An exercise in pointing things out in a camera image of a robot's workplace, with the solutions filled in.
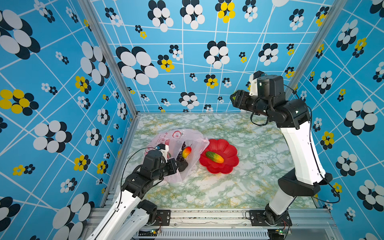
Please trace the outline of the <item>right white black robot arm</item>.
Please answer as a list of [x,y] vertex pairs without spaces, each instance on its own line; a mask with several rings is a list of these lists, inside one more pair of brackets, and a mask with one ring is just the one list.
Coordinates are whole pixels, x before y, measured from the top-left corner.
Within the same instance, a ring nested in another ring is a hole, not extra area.
[[276,123],[291,152],[295,167],[278,180],[279,189],[265,208],[265,221],[275,226],[296,197],[314,197],[333,179],[323,169],[313,143],[308,106],[300,99],[287,101],[285,93],[262,96],[238,90],[230,100],[233,107]]

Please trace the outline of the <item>red yellow mango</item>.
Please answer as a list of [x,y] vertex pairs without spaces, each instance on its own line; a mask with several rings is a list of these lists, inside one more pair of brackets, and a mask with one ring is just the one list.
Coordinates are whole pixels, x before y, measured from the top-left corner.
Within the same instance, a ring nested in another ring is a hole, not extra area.
[[182,157],[184,159],[187,159],[187,157],[190,155],[190,153],[192,152],[192,148],[191,147],[185,147],[182,151]]

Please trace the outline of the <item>dark purple grape bunch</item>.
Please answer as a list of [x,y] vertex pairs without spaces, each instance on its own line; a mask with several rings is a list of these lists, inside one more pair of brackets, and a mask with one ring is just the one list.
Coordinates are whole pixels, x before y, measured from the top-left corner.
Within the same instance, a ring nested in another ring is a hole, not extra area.
[[183,157],[183,151],[180,151],[178,153],[178,156],[177,156],[176,160],[179,161],[179,162],[184,162],[185,161],[185,158]]

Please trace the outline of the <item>dark avocado front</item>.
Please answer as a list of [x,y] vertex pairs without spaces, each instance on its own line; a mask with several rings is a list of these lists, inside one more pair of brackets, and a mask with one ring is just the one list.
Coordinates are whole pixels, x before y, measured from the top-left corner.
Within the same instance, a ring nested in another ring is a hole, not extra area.
[[188,165],[189,164],[187,161],[180,161],[178,167],[179,172],[183,172],[188,167]]

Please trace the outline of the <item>red flower-shaped plate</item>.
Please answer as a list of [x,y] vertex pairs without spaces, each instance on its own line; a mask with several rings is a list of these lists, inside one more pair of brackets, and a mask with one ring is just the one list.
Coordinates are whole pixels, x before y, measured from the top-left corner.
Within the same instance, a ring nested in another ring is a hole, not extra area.
[[211,174],[230,174],[239,162],[238,150],[224,139],[210,139],[199,159]]

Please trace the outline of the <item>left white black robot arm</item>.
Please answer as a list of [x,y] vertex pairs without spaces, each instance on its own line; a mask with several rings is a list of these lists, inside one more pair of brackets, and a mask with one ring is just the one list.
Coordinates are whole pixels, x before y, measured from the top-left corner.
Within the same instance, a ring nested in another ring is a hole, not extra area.
[[168,151],[150,150],[142,165],[126,177],[120,193],[89,240],[130,240],[146,224],[156,221],[157,205],[144,200],[146,193],[167,176],[178,172],[180,162],[166,159]]

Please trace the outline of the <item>pink translucent plastic bag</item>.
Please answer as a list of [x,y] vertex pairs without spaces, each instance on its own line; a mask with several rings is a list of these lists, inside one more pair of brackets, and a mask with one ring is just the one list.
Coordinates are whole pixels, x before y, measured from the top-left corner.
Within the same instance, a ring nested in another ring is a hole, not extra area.
[[191,147],[192,152],[185,159],[188,162],[188,167],[183,171],[177,171],[176,174],[165,177],[165,181],[170,184],[176,184],[185,180],[192,170],[195,169],[196,163],[201,154],[209,145],[209,140],[203,136],[202,133],[191,129],[176,129],[158,134],[148,144],[148,148],[156,147],[158,144],[169,145],[169,158],[176,160],[178,153],[185,147]]

